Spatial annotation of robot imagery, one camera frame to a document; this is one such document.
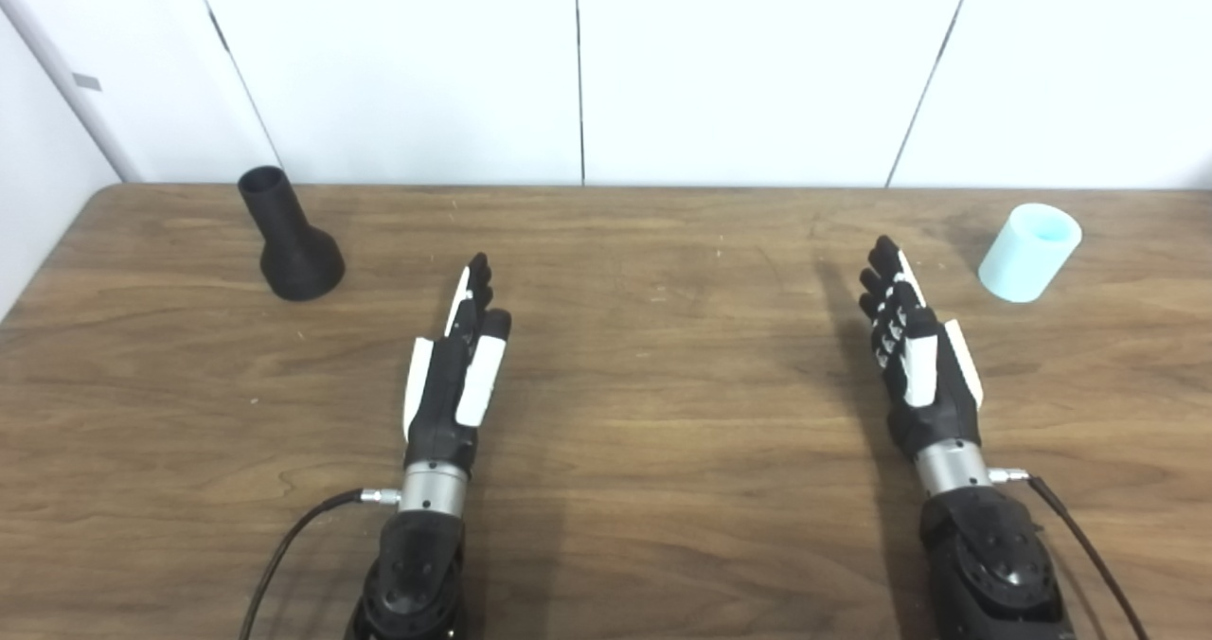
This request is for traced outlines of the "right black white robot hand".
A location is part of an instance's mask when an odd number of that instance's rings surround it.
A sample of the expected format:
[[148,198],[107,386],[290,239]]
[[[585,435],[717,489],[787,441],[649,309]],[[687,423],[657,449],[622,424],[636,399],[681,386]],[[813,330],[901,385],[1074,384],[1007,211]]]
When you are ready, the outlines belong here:
[[891,238],[876,239],[861,272],[861,312],[890,398],[887,427],[913,459],[934,442],[981,442],[981,377],[956,319],[942,321]]

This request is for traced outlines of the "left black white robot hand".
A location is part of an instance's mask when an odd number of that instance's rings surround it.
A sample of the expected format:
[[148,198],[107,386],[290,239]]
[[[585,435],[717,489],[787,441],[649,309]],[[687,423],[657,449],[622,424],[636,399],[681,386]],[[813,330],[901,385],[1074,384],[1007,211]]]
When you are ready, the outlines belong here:
[[413,343],[405,385],[404,467],[452,465],[471,473],[479,429],[511,333],[510,312],[494,308],[488,256],[464,265],[438,339]]

